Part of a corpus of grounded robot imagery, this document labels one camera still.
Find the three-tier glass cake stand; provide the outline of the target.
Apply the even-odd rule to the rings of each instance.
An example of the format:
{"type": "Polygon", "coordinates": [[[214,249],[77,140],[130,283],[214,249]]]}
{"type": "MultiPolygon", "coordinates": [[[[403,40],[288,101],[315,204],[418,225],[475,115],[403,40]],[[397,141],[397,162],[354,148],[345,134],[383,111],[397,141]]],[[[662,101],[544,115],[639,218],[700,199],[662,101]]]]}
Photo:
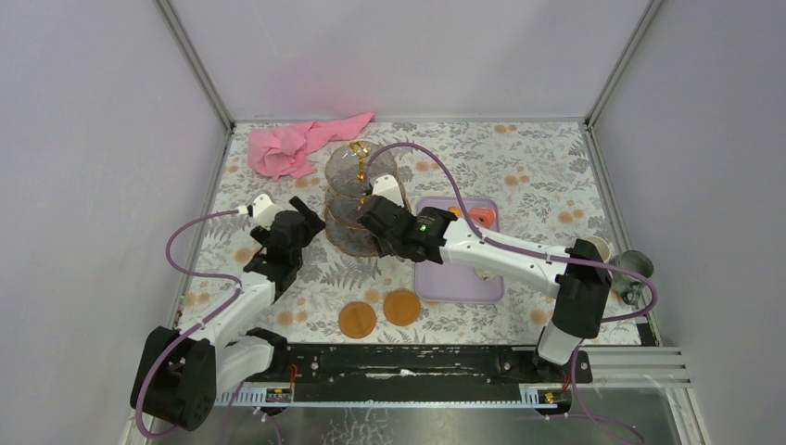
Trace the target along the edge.
{"type": "Polygon", "coordinates": [[[352,257],[377,256],[374,239],[357,222],[360,206],[372,195],[370,182],[377,176],[393,175],[399,182],[399,166],[390,152],[379,154],[382,146],[371,141],[352,141],[337,148],[326,163],[325,192],[326,237],[339,251],[352,257]]]}

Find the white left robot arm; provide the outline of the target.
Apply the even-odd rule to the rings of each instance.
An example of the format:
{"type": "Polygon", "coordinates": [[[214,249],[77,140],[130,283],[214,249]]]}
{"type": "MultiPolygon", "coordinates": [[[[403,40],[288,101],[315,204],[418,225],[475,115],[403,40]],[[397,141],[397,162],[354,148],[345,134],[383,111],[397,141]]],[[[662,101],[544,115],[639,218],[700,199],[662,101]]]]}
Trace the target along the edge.
{"type": "Polygon", "coordinates": [[[285,374],[283,337],[239,330],[292,286],[304,248],[325,227],[299,197],[289,204],[284,209],[260,194],[235,209],[235,215],[255,223],[251,235],[260,249],[240,275],[224,276],[234,284],[230,293],[184,330],[159,326],[148,334],[130,396],[136,427],[146,438],[157,434],[146,428],[144,415],[193,431],[207,419],[216,397],[234,384],[254,374],[267,381],[285,374]]]}

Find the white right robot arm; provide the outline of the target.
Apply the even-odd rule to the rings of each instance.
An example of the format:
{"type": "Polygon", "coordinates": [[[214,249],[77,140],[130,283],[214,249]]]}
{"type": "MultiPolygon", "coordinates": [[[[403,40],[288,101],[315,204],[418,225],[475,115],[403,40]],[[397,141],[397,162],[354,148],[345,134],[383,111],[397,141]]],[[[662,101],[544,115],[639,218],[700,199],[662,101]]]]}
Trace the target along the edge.
{"type": "Polygon", "coordinates": [[[549,248],[509,236],[495,241],[491,232],[447,210],[426,207],[412,214],[381,196],[365,201],[357,221],[374,237],[383,256],[470,266],[554,298],[551,320],[531,358],[533,373],[540,380],[557,380],[567,371],[578,345],[599,335],[612,276],[589,241],[579,239],[569,247],[549,248]]]}

